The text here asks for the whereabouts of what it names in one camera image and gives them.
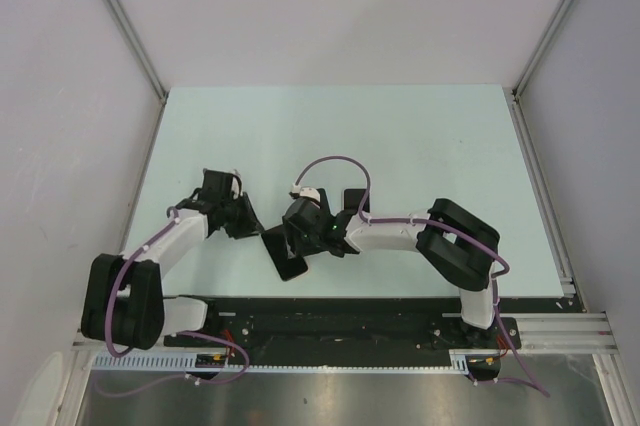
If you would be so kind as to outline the black phone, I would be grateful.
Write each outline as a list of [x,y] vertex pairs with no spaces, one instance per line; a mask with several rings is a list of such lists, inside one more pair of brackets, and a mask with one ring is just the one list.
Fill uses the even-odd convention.
[[363,198],[365,198],[366,201],[363,204],[362,210],[369,213],[370,196],[366,195],[366,190],[363,188],[345,188],[342,193],[342,208],[344,210],[357,211]]
[[306,261],[290,256],[282,226],[276,226],[261,234],[261,240],[283,282],[291,281],[308,272]]

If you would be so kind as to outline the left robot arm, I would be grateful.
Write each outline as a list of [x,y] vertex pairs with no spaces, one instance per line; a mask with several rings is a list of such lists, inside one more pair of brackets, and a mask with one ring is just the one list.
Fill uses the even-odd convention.
[[200,299],[167,297],[163,278],[214,233],[238,240],[264,231],[240,174],[206,169],[202,185],[167,209],[167,223],[140,246],[102,253],[90,267],[81,318],[84,337],[102,341],[120,358],[186,331],[197,344],[214,343],[221,322]]

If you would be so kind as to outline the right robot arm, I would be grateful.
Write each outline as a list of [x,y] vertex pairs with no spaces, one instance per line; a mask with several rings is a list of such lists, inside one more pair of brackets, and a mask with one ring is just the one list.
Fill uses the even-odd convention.
[[334,215],[324,193],[303,188],[284,213],[282,226],[294,258],[378,250],[421,254],[459,290],[463,339],[484,347],[496,337],[493,274],[500,234],[457,203],[438,198],[426,216],[375,217],[348,209]]

